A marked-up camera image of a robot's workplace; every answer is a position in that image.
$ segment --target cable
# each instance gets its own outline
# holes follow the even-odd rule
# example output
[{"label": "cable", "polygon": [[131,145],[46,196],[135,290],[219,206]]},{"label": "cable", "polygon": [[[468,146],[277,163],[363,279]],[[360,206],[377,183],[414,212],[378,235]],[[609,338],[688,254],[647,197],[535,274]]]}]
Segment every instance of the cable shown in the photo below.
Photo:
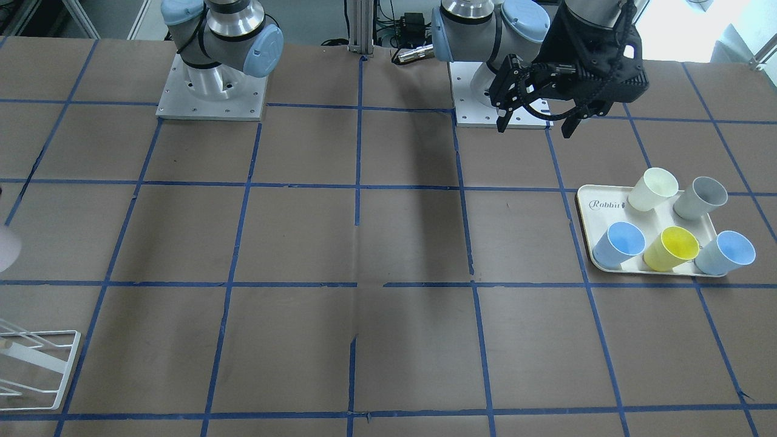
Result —
[{"label": "cable", "polygon": [[[623,7],[626,8],[625,25],[623,27],[623,34],[626,35],[634,26],[634,24],[632,23],[632,20],[634,18],[634,11],[636,10],[636,6],[634,6],[634,0],[626,0],[626,4],[623,5]],[[615,40],[617,41],[619,38],[617,36],[617,32],[615,33],[616,33]],[[621,63],[622,63],[621,59],[623,58],[623,52],[625,51],[627,45],[628,44],[625,41],[618,44],[618,54],[612,60],[610,60],[610,71],[605,77],[605,80],[602,81],[602,83],[596,88],[596,90],[592,92],[592,94],[589,95],[588,98],[575,105],[574,108],[568,111],[565,111],[562,114],[547,115],[531,107],[531,102],[527,101],[528,94],[526,93],[526,87],[523,86],[523,84],[526,83],[526,79],[529,78],[529,75],[535,69],[540,67],[548,68],[547,64],[530,65],[529,67],[523,69],[523,72],[521,73],[521,77],[517,81],[518,85],[516,86],[516,89],[518,90],[518,95],[517,95],[518,101],[521,103],[521,106],[523,106],[523,108],[526,109],[528,113],[544,121],[560,121],[565,118],[568,118],[569,116],[576,114],[584,107],[587,107],[589,103],[596,100],[599,94],[601,94],[601,92],[604,91],[605,88],[607,88],[607,86],[609,86],[613,80],[615,80],[615,72],[617,72],[621,67]]]}]

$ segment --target metal mounting plate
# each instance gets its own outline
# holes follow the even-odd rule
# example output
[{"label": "metal mounting plate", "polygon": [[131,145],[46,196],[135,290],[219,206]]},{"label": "metal mounting plate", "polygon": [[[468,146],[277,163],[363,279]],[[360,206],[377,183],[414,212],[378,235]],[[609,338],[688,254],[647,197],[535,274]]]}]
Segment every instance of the metal mounting plate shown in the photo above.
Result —
[{"label": "metal mounting plate", "polygon": [[159,99],[157,117],[172,120],[261,121],[267,78],[244,76],[241,93],[228,100],[202,100],[188,90],[186,71],[177,54]]},{"label": "metal mounting plate", "polygon": [[[451,62],[451,88],[453,89],[453,101],[456,106],[456,123],[463,128],[496,128],[497,109],[486,107],[472,95],[469,83],[475,76],[475,72],[481,62]],[[536,110],[550,114],[548,102],[537,100],[531,104]],[[521,108],[513,112],[510,120],[510,129],[545,129],[548,124],[533,117],[525,109]]]}]

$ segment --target white tray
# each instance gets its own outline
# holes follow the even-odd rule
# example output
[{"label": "white tray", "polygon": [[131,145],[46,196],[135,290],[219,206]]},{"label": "white tray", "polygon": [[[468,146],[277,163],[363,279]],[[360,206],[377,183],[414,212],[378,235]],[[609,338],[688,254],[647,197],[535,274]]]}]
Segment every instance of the white tray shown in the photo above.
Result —
[{"label": "white tray", "polygon": [[594,258],[594,246],[599,242],[607,228],[615,222],[629,222],[638,227],[645,235],[646,247],[649,246],[669,226],[680,226],[690,231],[704,247],[715,239],[717,232],[709,214],[698,220],[686,220],[674,213],[672,205],[682,191],[648,212],[637,211],[629,205],[627,198],[631,187],[612,187],[609,185],[584,185],[577,191],[577,210],[583,223],[583,234],[588,248],[588,257],[600,270],[610,273],[667,274],[671,276],[702,276],[720,278],[724,274],[706,274],[700,271],[693,261],[683,263],[671,271],[654,271],[645,264],[642,255],[627,260],[619,269],[602,267]]}]

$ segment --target cup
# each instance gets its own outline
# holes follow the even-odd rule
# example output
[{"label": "cup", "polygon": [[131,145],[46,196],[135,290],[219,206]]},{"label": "cup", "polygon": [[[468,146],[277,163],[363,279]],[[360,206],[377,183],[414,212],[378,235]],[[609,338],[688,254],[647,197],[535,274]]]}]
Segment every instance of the cup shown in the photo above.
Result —
[{"label": "cup", "polygon": [[629,204],[637,211],[650,211],[678,193],[678,180],[658,167],[649,168],[629,193]]},{"label": "cup", "polygon": [[594,246],[594,259],[602,267],[620,267],[621,263],[645,250],[645,236],[638,227],[627,222],[611,224]]},{"label": "cup", "polygon": [[687,229],[669,226],[645,250],[645,263],[655,271],[669,271],[696,258],[699,242]]},{"label": "cup", "polygon": [[686,220],[696,220],[728,202],[726,188],[711,177],[697,177],[674,203],[674,212]]},{"label": "cup", "polygon": [[11,267],[21,251],[22,240],[8,226],[0,225],[0,271]]},{"label": "cup", "polygon": [[726,274],[739,267],[753,264],[755,248],[744,235],[723,231],[704,246],[696,257],[696,267],[706,274]]}]

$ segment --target light blue cup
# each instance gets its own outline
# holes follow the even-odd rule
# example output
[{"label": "light blue cup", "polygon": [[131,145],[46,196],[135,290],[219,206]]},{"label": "light blue cup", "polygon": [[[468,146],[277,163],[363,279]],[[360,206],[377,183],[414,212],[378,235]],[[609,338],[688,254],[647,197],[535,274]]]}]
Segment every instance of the light blue cup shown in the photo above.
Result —
[{"label": "light blue cup", "polygon": [[753,264],[755,248],[749,239],[734,231],[723,231],[704,246],[696,257],[696,267],[706,274],[726,274]]},{"label": "light blue cup", "polygon": [[605,268],[615,269],[623,261],[641,254],[645,250],[645,236],[638,227],[627,222],[616,222],[594,246],[594,258]]}]

